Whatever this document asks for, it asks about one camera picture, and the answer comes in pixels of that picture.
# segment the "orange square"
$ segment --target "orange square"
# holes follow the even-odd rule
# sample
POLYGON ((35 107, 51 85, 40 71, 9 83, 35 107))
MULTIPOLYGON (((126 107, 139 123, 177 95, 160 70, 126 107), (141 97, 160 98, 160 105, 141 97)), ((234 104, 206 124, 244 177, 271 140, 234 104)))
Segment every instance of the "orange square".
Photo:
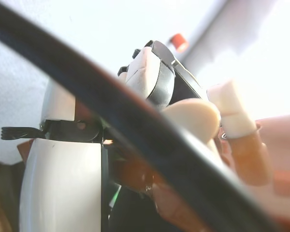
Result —
POLYGON ((281 197, 290 197, 290 171, 274 172, 274 193, 281 197))

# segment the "tube with orange cap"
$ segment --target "tube with orange cap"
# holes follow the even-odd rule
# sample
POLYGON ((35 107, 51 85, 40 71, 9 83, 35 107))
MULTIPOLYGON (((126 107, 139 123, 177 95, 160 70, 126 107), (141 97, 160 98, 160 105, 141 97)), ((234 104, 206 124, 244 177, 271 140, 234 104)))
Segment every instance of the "tube with orange cap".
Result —
POLYGON ((248 185, 269 184, 273 171, 267 147, 245 110, 234 81, 211 87, 207 95, 220 111, 238 176, 248 185))

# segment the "orange cap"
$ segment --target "orange cap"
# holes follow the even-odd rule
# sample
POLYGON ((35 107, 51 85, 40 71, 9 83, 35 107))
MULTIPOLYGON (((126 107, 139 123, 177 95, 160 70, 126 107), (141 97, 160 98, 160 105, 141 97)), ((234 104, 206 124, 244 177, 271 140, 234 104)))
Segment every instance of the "orange cap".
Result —
POLYGON ((177 52, 184 52, 188 47, 188 41, 182 36, 182 34, 178 33, 171 38, 171 42, 176 48, 177 52))

